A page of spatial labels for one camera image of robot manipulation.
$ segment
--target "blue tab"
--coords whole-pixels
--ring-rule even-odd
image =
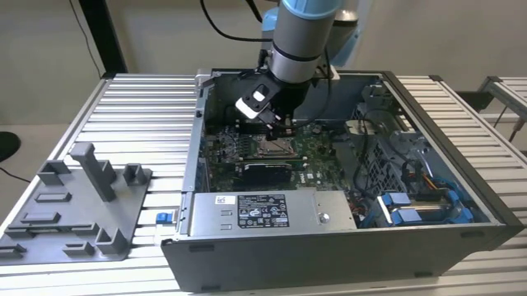
[[[448,198],[450,200],[452,205],[456,206],[456,204],[458,203],[458,196],[457,196],[457,193],[454,193],[453,190],[448,191]]]
[[[404,208],[390,213],[393,225],[414,224],[422,221],[414,208]]]
[[[410,205],[409,197],[405,193],[388,193],[394,206]]]
[[[458,212],[457,217],[454,217],[453,219],[450,219],[450,223],[453,224],[466,224],[473,222],[473,215],[472,212],[466,209],[462,208],[461,211]]]
[[[381,201],[382,201],[384,205],[390,205],[392,204],[392,199],[389,197],[389,194],[384,194],[381,196]]]
[[[158,213],[156,215],[156,224],[165,224],[166,221],[166,213]]]

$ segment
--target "warning label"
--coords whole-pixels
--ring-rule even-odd
[[[238,195],[237,225],[240,228],[289,227],[285,196]]]

